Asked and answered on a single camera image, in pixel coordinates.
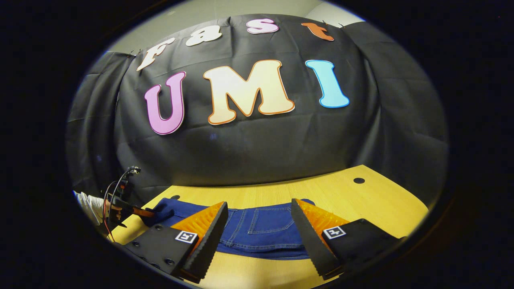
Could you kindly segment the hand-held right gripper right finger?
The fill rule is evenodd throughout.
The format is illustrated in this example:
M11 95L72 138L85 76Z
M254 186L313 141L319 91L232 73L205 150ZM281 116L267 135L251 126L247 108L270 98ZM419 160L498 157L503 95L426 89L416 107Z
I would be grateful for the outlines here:
M291 216L324 280L363 269L403 240L365 218L347 221L300 199L292 199Z

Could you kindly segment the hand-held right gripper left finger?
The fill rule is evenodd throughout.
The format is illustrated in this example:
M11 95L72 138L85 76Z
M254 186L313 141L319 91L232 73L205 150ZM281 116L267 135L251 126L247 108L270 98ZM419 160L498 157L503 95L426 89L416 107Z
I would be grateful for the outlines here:
M228 204L219 202L172 226L156 223L120 249L149 269L199 283L211 265L228 214Z

